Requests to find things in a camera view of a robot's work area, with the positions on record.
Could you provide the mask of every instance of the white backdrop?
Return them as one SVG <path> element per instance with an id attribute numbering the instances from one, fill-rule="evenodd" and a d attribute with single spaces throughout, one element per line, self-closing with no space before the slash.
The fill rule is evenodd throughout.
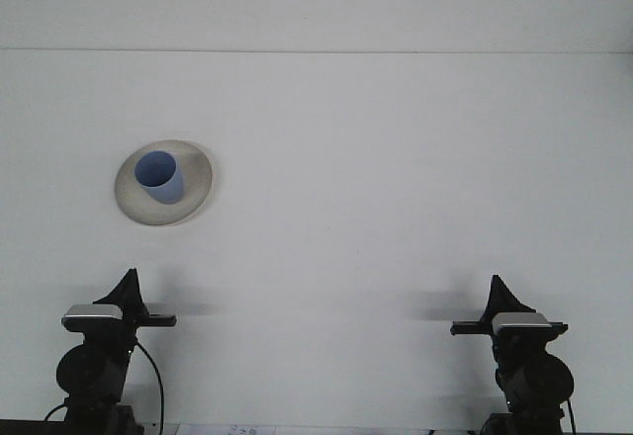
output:
<path id="1" fill-rule="evenodd" d="M 167 419 L 475 428 L 490 342 L 451 337 L 492 273 L 571 329 L 579 426 L 633 427 L 630 54 L 0 52 L 0 417 L 60 403 L 59 318 L 129 267 Z M 212 197 L 152 228 L 126 157 L 204 146 Z M 126 400 L 157 416 L 134 355 Z"/>
<path id="2" fill-rule="evenodd" d="M 630 52 L 633 0 L 0 0 L 0 46 Z"/>

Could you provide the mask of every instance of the blue cup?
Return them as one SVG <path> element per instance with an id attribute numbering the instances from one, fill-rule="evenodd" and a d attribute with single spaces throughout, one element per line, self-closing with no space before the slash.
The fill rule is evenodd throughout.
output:
<path id="1" fill-rule="evenodd" d="M 182 171 L 171 153 L 155 150 L 146 153 L 136 164 L 138 183 L 163 205 L 178 203 L 185 192 Z"/>

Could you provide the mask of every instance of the black cable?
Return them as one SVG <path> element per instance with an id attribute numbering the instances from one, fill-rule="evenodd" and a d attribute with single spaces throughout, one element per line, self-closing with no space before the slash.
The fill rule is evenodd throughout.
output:
<path id="1" fill-rule="evenodd" d="M 158 431 L 158 435 L 162 435 L 162 430 L 165 424 L 165 390 L 162 386 L 162 379 L 160 378 L 160 372 L 158 371 L 158 366 L 156 366 L 156 363 L 154 363 L 154 360 L 151 359 L 151 356 L 149 356 L 149 353 L 147 352 L 147 350 L 143 348 L 142 345 L 138 341 L 136 342 L 136 346 L 138 346 L 138 349 L 140 349 L 140 351 L 142 351 L 142 353 L 145 356 L 147 356 L 147 359 L 153 366 L 154 371 L 156 372 L 156 377 L 158 378 L 158 388 L 160 389 L 160 430 Z"/>
<path id="2" fill-rule="evenodd" d="M 56 413 L 58 410 L 62 409 L 66 407 L 65 403 L 61 403 L 60 405 L 58 405 L 56 408 L 54 408 L 53 410 L 51 410 L 49 413 L 46 414 L 46 417 L 44 417 L 44 422 L 47 422 L 50 419 L 50 416 L 53 415 L 54 413 Z"/>
<path id="3" fill-rule="evenodd" d="M 570 421 L 572 422 L 572 433 L 576 435 L 576 421 L 574 420 L 574 412 L 572 411 L 572 402 L 567 399 L 567 408 L 570 411 Z"/>

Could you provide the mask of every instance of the white wall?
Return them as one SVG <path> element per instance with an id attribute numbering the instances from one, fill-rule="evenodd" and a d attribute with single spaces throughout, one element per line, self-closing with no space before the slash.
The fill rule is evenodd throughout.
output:
<path id="1" fill-rule="evenodd" d="M 631 51 L 633 0 L 0 0 L 0 45 Z"/>
<path id="2" fill-rule="evenodd" d="M 170 421 L 476 427 L 502 399 L 490 275 L 571 325 L 584 430 L 633 426 L 627 54 L 0 54 L 0 416 L 60 402 L 58 319 L 132 266 L 179 315 L 143 329 Z M 209 205 L 128 220 L 119 165 L 204 145 Z M 127 400 L 156 416 L 135 355 Z"/>
<path id="3" fill-rule="evenodd" d="M 0 0 L 0 417 L 60 403 L 60 316 L 136 266 L 169 421 L 476 428 L 490 342 L 448 328 L 500 273 L 570 323 L 579 427 L 630 431 L 632 3 Z M 113 182 L 162 138 L 214 188 L 144 227 Z M 126 400 L 157 417 L 140 355 Z"/>

